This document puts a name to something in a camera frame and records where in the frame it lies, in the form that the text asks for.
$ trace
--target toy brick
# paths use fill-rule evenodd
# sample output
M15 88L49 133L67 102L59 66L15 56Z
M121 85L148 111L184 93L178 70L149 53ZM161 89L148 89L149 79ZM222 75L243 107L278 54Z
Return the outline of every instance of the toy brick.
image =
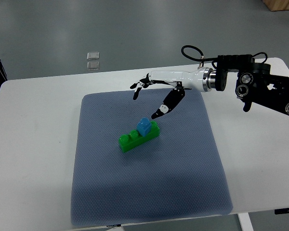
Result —
M151 131L152 124L148 118L142 118L140 122L137 124L136 130L142 136L146 136Z
M122 135L119 138L119 145L124 153L159 136L158 124L155 121L151 121L150 123L152 126L151 131L146 136L140 135L139 132L134 129L128 135Z

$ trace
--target blue lego brick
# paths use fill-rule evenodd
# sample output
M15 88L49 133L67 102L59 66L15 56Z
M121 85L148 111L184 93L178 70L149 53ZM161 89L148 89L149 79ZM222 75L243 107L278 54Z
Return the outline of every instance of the blue lego brick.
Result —
M152 124L148 118L142 118L140 122L137 124L136 130L142 136L146 136L151 131Z

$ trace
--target white robotic forearm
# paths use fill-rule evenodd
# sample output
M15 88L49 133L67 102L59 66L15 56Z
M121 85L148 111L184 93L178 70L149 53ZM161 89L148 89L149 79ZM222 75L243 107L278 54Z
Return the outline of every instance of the white robotic forearm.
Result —
M177 82L181 82L185 89L196 89L201 92L210 91L211 83L215 80L213 69L207 67L201 67L194 72L152 71L148 77L150 82L164 81L174 87L177 86Z

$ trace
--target white table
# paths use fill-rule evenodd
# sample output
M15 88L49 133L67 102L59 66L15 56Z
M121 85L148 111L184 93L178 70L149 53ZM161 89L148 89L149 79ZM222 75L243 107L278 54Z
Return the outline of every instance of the white table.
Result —
M282 60L267 62L271 74L289 76ZM156 69L193 71L197 65ZM129 90L150 70L20 79L2 85L0 230L74 228L70 196L81 100L86 94ZM244 113L235 84L236 73L229 73L224 92L202 94L232 213L289 207L289 116L257 104Z

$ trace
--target black cable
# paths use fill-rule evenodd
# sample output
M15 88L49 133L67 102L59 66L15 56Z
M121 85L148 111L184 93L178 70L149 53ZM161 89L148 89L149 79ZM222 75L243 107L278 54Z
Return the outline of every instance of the black cable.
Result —
M203 62L208 62L208 61L216 61L216 59L217 59L217 58L209 58L209 59L196 59L196 58L193 58L193 57L185 54L185 52L184 52L184 49L185 49L185 48L192 48L192 49L198 51L201 56L203 56L203 52L202 52L198 47L194 47L194 46L192 46L192 45L182 46L182 48L181 48L181 53L182 53L182 55L183 55L184 57L190 59L190 60L193 60L193 61L196 61L196 62L202 62L202 63L203 63Z
M214 61L212 61L212 66L214 67L214 69L216 69L217 67L215 66L215 64L214 64L215 62Z
M260 54L264 54L265 55L265 60L262 62L262 64L264 64L267 61L267 59L268 59L268 55L265 52L259 52L257 54L254 54L252 57L255 57L255 56L260 55Z

